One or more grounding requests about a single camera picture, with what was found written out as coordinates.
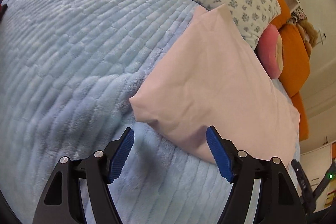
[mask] blue gripper pad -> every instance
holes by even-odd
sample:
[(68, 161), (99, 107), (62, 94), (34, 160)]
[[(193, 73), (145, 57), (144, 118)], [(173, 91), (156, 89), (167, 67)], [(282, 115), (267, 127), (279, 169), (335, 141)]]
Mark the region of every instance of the blue gripper pad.
[(208, 127), (207, 129), (206, 138), (220, 174), (223, 178), (226, 178), (228, 182), (231, 182), (234, 178), (231, 160), (216, 135), (216, 132), (214, 132), (211, 127)]
[(109, 181), (113, 183), (120, 176), (120, 173), (125, 165), (127, 157), (134, 144), (134, 131), (130, 129), (126, 137), (123, 139), (112, 161), (110, 162)]

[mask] pink pillow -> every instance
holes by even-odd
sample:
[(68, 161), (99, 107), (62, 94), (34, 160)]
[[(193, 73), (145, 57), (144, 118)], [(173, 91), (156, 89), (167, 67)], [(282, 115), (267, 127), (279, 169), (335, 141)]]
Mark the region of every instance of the pink pillow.
[(283, 70), (282, 39), (277, 28), (270, 24), (257, 45), (257, 55), (271, 79), (278, 79)]
[(300, 115), (274, 87), (227, 5), (196, 11), (185, 32), (130, 98), (135, 118), (183, 150), (214, 162), (206, 129), (255, 158), (289, 166)]

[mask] white wall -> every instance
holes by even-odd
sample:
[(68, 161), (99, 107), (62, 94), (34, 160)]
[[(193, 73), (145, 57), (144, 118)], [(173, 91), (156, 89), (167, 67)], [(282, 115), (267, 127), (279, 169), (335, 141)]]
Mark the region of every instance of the white wall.
[(336, 140), (336, 0), (299, 0), (315, 28), (326, 34), (325, 45), (313, 49), (310, 76), (301, 89), (310, 125), (302, 152), (321, 146), (325, 136)]

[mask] textured fleece blanket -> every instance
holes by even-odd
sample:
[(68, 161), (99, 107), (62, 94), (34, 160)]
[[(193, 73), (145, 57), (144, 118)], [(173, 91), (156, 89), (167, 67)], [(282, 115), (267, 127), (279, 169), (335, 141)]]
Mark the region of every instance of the textured fleece blanket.
[(202, 160), (215, 163), (210, 125), (254, 158), (277, 156), (286, 168), (293, 159), (300, 114), (274, 87), (226, 4), (195, 9), (130, 103), (136, 121)]
[[(9, 8), (0, 24), (0, 188), (23, 224), (32, 222), (60, 157), (87, 157), (119, 138), (127, 126), (135, 131), (135, 144), (120, 178), (110, 186), (124, 223), (216, 223), (231, 186), (215, 165), (135, 123), (128, 102), (184, 32), (197, 4), (5, 3)], [(83, 190), (88, 224), (94, 224), (85, 185)], [(256, 199), (251, 204), (255, 209)]]

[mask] silver bolt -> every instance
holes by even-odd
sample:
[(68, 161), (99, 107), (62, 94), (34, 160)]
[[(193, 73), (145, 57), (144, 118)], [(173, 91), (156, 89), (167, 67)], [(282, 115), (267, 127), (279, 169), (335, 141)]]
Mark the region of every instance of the silver bolt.
[(245, 158), (247, 156), (247, 153), (244, 150), (238, 151), (238, 156), (241, 158)]
[(68, 157), (63, 157), (59, 160), (60, 163), (64, 164), (66, 162), (68, 162)]
[(273, 158), (272, 160), (275, 164), (280, 164), (281, 163), (281, 160), (277, 157)]
[(95, 156), (96, 158), (101, 158), (103, 155), (104, 155), (104, 152), (103, 152), (103, 151), (96, 151), (95, 154), (94, 154), (94, 156)]

